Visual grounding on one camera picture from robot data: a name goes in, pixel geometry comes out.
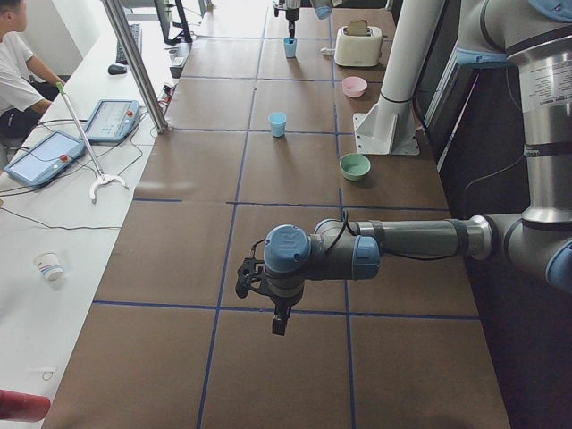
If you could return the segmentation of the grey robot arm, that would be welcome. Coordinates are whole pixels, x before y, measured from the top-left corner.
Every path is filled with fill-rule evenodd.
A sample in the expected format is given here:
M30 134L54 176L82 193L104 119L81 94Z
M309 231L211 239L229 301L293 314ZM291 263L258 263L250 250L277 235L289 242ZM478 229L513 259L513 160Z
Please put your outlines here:
M312 233L272 229L253 274L236 285L268 296L272 331L286 331L308 280L372 279L384 255L436 260L502 255L550 286L571 289L571 4L465 1L457 60L475 68L513 64L519 73L529 206L520 214L466 220L322 220Z
M332 1L310 1L310 6L314 9L315 15L319 20L324 20L332 13L334 4ZM296 22L299 19L299 12L302 7L302 2L299 0L285 0L279 1L275 7L275 11L284 10L285 17L288 21L289 41L293 41L296 36Z

